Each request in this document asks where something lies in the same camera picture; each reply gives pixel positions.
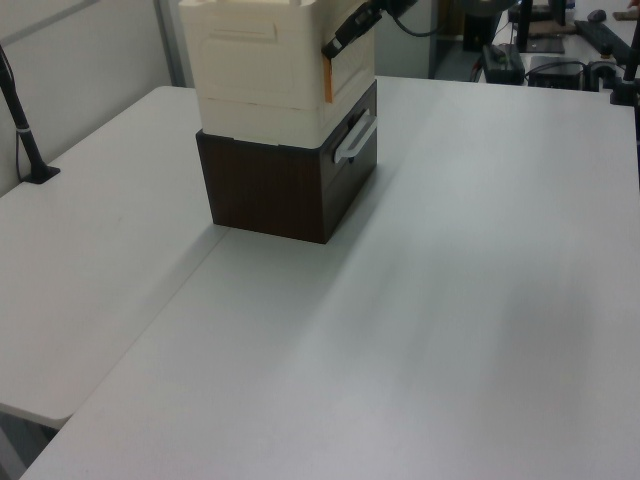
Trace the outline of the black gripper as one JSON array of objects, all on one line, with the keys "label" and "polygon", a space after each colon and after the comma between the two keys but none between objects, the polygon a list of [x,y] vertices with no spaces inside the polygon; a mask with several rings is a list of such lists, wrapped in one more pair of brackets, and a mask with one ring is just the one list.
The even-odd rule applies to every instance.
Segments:
[{"label": "black gripper", "polygon": [[347,46],[371,30],[382,18],[381,11],[392,17],[401,17],[416,4],[416,0],[372,0],[372,6],[359,6],[336,30],[325,44],[324,57],[337,57]]}]

